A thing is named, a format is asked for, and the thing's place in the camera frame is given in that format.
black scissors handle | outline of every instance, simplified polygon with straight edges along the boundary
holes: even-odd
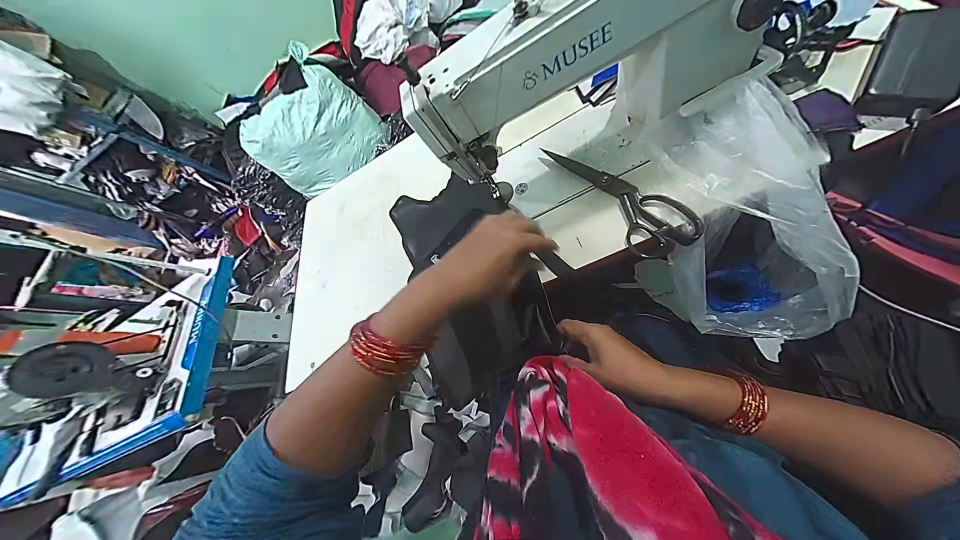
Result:
[[[639,242],[634,242],[634,237],[645,235],[649,235],[650,238],[644,238]],[[643,242],[647,240],[655,241],[656,245],[642,246]],[[666,260],[675,247],[677,247],[677,242],[674,242],[670,238],[667,238],[640,222],[633,223],[627,229],[627,248],[639,258],[662,258]]]
[[[674,227],[656,216],[653,212],[645,209],[643,206],[650,202],[667,205],[678,212],[690,225],[692,232],[689,232],[689,228],[684,225]],[[696,212],[690,209],[690,207],[674,199],[673,197],[667,197],[666,195],[660,195],[657,193],[652,195],[644,195],[639,197],[636,201],[634,211],[640,219],[652,225],[658,233],[668,237],[682,246],[692,246],[704,235],[704,220],[701,219]]]

woman's right hand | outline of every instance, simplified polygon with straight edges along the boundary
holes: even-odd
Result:
[[[562,356],[570,367],[593,377],[617,394],[655,404],[668,387],[670,367],[627,340],[614,329],[581,321],[565,320],[557,328],[570,339],[587,346],[590,362]]]

blue sleeve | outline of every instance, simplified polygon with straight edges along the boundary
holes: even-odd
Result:
[[[324,479],[274,455],[261,424],[217,474],[175,540],[357,539],[356,472]]]
[[[918,540],[960,538],[960,483],[917,499],[907,510]]]

scissor blade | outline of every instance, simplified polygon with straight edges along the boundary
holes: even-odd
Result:
[[[610,193],[613,196],[617,195],[617,193],[612,192],[611,183],[605,182],[606,179],[615,178],[612,175],[609,175],[603,171],[598,171],[589,165],[580,163],[579,161],[565,158],[564,156],[555,154],[549,150],[544,150],[542,148],[540,148],[540,150],[564,169],[579,176],[603,191]]]

light blue plastic sack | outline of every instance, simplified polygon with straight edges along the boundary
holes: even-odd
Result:
[[[303,65],[306,45],[291,41],[307,88],[279,95],[240,124],[240,146],[312,199],[373,160],[387,135],[380,118],[322,65]]]

